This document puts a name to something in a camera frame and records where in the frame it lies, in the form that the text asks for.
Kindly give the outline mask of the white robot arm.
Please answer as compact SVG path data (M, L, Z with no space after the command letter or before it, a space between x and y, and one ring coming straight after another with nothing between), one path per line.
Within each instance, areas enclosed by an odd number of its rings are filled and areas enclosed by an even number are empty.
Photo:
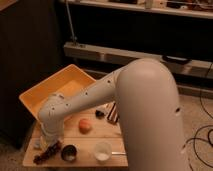
M38 112L49 142L72 113L115 102L130 171L190 171L176 82L157 60L139 59L71 97L52 95Z

